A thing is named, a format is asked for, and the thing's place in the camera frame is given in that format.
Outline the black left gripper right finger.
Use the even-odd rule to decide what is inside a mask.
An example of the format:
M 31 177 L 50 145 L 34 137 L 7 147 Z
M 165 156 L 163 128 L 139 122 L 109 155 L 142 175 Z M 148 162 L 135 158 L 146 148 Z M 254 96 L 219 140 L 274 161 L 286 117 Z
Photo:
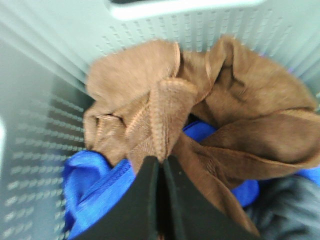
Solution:
M 163 162 L 174 240 L 259 240 L 213 206 L 187 177 L 178 160 Z

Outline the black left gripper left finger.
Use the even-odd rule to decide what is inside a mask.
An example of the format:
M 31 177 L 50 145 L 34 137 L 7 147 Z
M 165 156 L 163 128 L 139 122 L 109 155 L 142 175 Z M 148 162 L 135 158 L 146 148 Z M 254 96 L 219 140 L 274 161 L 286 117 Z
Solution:
M 145 157 L 134 182 L 119 202 L 76 239 L 157 240 L 158 175 L 158 159 Z

